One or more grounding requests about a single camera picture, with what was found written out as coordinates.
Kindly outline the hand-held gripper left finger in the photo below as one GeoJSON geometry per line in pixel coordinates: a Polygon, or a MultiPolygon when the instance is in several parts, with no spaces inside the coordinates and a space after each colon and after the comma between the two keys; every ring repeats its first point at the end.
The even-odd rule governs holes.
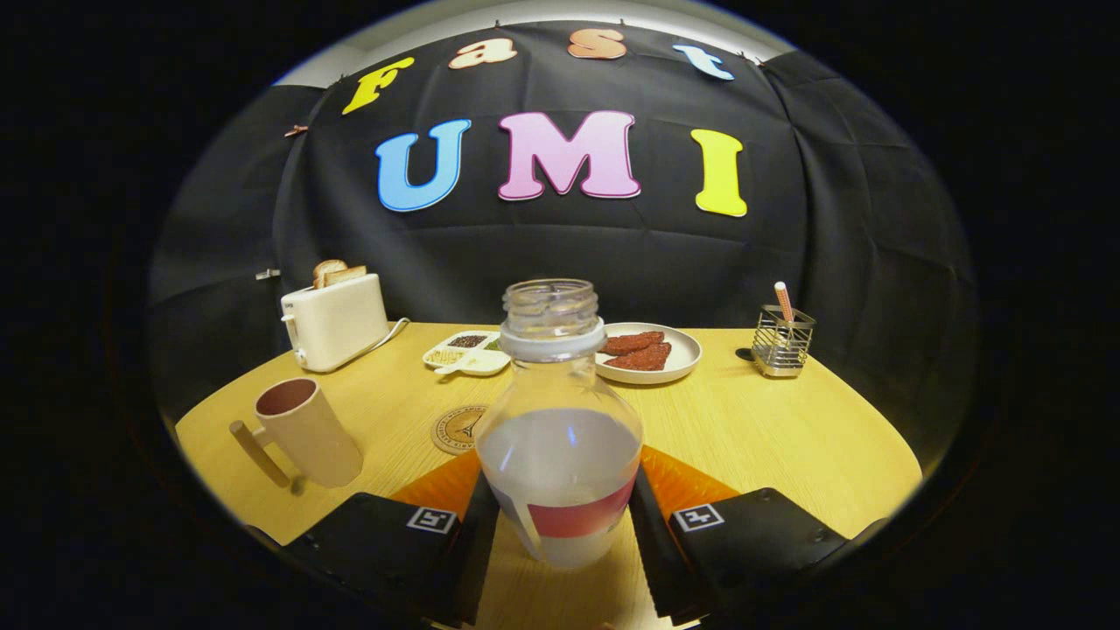
{"type": "Polygon", "coordinates": [[[497,515],[479,456],[466,451],[391,497],[356,492],[284,552],[395,613],[475,626],[497,515]]]}

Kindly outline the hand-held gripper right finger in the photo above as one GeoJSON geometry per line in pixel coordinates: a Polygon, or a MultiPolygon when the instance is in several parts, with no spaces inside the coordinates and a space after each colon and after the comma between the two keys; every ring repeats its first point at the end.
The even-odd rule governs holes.
{"type": "Polygon", "coordinates": [[[744,626],[847,543],[777,489],[737,491],[651,446],[629,515],[655,612],[676,626],[744,626]]]}

